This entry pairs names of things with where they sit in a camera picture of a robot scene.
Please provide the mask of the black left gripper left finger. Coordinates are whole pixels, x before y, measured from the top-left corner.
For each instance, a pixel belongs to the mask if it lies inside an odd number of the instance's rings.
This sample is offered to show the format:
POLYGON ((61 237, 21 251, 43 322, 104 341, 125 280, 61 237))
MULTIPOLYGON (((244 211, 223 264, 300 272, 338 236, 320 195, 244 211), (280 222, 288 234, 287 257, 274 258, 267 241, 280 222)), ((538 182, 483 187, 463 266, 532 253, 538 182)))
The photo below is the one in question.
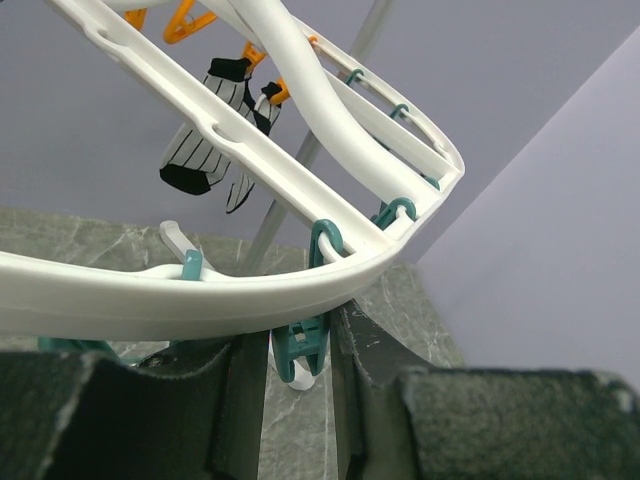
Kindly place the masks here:
POLYGON ((268 336, 181 342, 131 367, 97 352, 1 356, 5 479, 254 479, 268 336))

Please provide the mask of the teal clothespin being pinched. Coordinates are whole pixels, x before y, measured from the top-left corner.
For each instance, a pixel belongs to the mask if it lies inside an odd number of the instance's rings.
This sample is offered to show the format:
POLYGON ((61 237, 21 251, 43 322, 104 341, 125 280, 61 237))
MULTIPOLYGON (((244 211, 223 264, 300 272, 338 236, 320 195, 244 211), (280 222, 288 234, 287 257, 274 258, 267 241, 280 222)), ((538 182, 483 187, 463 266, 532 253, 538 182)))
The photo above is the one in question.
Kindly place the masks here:
MULTIPOLYGON (((329 246, 340 254, 343 250, 343 237, 339 228, 329 219, 314 222, 311 229, 308 266, 311 269, 324 264, 325 254, 320 247, 320 239, 325 237, 329 246)), ((300 313, 292 317, 285 326, 271 330, 276 371, 285 383, 295 380, 294 361, 303 357, 310 374, 317 376, 323 369, 329 339, 329 320, 327 310, 320 311, 316 306, 303 307, 300 313)))

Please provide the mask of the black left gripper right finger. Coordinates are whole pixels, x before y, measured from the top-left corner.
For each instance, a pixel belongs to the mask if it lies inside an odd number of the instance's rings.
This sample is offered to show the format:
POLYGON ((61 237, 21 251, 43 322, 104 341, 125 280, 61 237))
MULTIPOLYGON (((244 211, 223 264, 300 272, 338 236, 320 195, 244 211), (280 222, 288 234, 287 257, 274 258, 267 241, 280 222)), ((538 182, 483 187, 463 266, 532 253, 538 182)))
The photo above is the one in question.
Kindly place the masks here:
POLYGON ((635 479, 639 396, 594 370, 438 367, 331 311, 342 479, 635 479))

